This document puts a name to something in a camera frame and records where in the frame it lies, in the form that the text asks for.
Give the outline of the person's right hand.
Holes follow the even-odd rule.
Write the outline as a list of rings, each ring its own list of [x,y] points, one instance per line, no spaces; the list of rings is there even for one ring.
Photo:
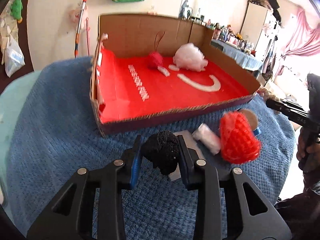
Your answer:
[[[304,173],[319,168],[319,134],[302,127],[298,137],[296,157],[299,161],[298,166]]]

